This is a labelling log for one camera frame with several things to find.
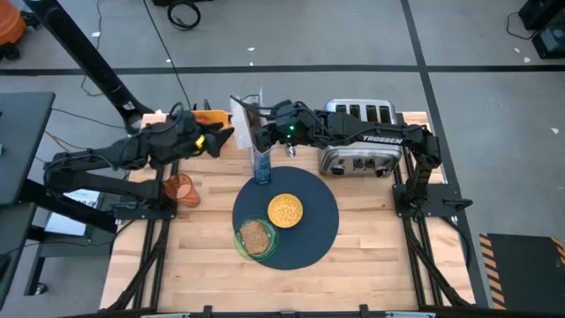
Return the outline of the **orange bucket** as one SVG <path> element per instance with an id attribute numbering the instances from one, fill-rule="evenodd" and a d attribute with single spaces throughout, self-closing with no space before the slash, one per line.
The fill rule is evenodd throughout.
<path id="1" fill-rule="evenodd" d="M 20 11 L 9 0 L 0 0 L 0 46 L 17 43 L 25 30 Z"/>

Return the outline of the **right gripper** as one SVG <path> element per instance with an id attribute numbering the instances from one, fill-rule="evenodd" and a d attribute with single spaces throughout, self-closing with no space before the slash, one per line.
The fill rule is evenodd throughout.
<path id="1" fill-rule="evenodd" d="M 318 147 L 315 139 L 318 120 L 303 102 L 286 102 L 270 110 L 266 120 L 266 125 L 253 127 L 253 136 L 258 138 L 255 148 L 260 153 L 268 151 L 277 142 Z"/>

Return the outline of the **blue bowl yellow patterned inside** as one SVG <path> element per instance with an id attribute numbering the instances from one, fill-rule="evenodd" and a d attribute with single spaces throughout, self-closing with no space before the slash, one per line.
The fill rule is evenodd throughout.
<path id="1" fill-rule="evenodd" d="M 304 214 L 300 199 L 290 193 L 276 195 L 267 206 L 269 221 L 279 228 L 291 228 L 297 225 Z"/>

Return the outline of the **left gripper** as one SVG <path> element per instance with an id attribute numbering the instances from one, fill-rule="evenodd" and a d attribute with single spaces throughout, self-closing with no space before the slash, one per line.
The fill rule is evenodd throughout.
<path id="1" fill-rule="evenodd" d="M 188 110 L 175 115 L 174 131 L 175 157 L 200 156 L 205 151 L 212 157 L 219 157 L 222 146 L 234 133 L 234 129 L 223 122 L 207 123 L 203 117 Z"/>

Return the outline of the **white paper sheet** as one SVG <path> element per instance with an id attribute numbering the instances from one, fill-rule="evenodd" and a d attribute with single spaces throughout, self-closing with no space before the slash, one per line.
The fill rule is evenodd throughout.
<path id="1" fill-rule="evenodd" d="M 96 208 L 100 193 L 92 190 L 77 190 L 70 193 L 65 193 L 65 197 L 86 204 L 90 208 Z M 65 234 L 72 236 L 84 236 L 87 231 L 87 226 L 72 220 L 67 216 L 62 216 L 55 212 L 50 212 L 45 225 L 47 232 Z"/>

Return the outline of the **orange faceted tumbler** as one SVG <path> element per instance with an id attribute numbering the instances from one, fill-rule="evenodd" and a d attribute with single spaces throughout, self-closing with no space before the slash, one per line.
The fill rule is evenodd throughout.
<path id="1" fill-rule="evenodd" d="M 165 194 L 173 201 L 189 208 L 200 204 L 200 196 L 189 176 L 179 173 L 169 177 L 163 184 Z"/>

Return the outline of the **silver four-slot toaster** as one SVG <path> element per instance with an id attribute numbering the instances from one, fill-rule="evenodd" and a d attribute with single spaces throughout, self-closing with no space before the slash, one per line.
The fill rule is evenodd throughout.
<path id="1" fill-rule="evenodd" d="M 366 122 L 396 124 L 395 106 L 388 100 L 333 99 L 324 110 L 347 113 Z M 402 158 L 402 147 L 357 142 L 345 147 L 319 151 L 319 171 L 336 176 L 375 176 L 387 178 Z"/>

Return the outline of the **black desk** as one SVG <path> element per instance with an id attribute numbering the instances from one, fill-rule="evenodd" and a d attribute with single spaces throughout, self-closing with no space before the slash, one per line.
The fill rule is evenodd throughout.
<path id="1" fill-rule="evenodd" d="M 0 207 L 0 310 L 11 289 L 36 205 L 18 203 Z"/>
<path id="2" fill-rule="evenodd" d="M 0 93 L 0 206 L 19 199 L 54 100 L 52 92 Z"/>

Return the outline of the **black hazard-striped floor mat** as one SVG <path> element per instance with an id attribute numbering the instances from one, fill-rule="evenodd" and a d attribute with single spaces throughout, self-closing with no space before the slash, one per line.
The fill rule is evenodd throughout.
<path id="1" fill-rule="evenodd" d="M 493 307 L 565 316 L 565 245 L 555 237 L 478 236 Z"/>

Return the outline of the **black slanted rig column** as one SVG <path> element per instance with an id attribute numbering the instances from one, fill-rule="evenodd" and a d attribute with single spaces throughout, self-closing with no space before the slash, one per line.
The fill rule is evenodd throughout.
<path id="1" fill-rule="evenodd" d="M 154 111 L 133 96 L 61 4 L 57 0 L 23 2 L 118 111 L 127 133 L 137 133 L 143 116 Z"/>

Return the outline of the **yellow plastic bin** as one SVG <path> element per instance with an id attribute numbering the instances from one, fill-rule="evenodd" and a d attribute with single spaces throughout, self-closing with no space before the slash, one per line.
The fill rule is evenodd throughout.
<path id="1" fill-rule="evenodd" d="M 222 129 L 231 127 L 230 113 L 225 110 L 192 110 L 196 121 L 203 125 L 222 123 Z"/>

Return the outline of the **black equipment box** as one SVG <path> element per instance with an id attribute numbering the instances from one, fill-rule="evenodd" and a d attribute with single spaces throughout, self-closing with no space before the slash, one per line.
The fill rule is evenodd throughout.
<path id="1" fill-rule="evenodd" d="M 541 59 L 565 58 L 565 28 L 549 27 L 536 34 L 531 42 Z"/>
<path id="2" fill-rule="evenodd" d="M 539 30 L 563 7 L 565 0 L 527 0 L 518 11 L 518 16 L 526 30 Z"/>

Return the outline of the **round dark blue placemat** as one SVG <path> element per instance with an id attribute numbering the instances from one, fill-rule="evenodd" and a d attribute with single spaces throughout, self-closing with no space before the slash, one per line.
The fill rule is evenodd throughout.
<path id="1" fill-rule="evenodd" d="M 278 228 L 275 252 L 259 264 L 271 269 L 292 270 L 313 265 L 330 249 L 339 227 L 339 211 L 330 189 L 317 176 L 295 167 L 275 167 L 272 182 L 256 185 L 249 179 L 239 191 L 232 212 L 235 227 L 247 217 L 267 217 L 267 206 L 278 194 L 290 193 L 302 202 L 300 222 L 288 229 Z"/>

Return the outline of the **brown toast slice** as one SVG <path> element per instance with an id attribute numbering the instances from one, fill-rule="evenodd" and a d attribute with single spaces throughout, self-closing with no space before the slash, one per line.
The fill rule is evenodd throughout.
<path id="1" fill-rule="evenodd" d="M 269 238 L 259 221 L 246 223 L 240 228 L 239 233 L 248 254 L 258 255 L 267 251 Z"/>

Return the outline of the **green glass plate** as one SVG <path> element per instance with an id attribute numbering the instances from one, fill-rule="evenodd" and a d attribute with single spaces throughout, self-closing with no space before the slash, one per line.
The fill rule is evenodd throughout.
<path id="1" fill-rule="evenodd" d="M 249 223 L 251 221 L 259 221 L 263 225 L 265 232 L 268 235 L 269 246 L 268 246 L 267 251 L 263 254 L 250 255 L 245 250 L 245 245 L 243 243 L 243 240 L 241 239 L 241 235 L 239 233 L 239 230 L 243 225 L 245 225 L 246 223 Z M 250 260 L 250 261 L 264 261 L 267 258 L 269 258 L 275 252 L 276 248 L 278 247 L 278 241 L 279 241 L 279 234 L 278 234 L 276 227 L 274 225 L 272 225 L 263 216 L 247 217 L 244 221 L 242 221 L 239 225 L 237 225 L 235 227 L 235 230 L 234 230 L 234 243 L 235 243 L 236 250 L 239 252 L 240 255 L 242 255 L 244 258 L 246 258 L 247 260 Z"/>

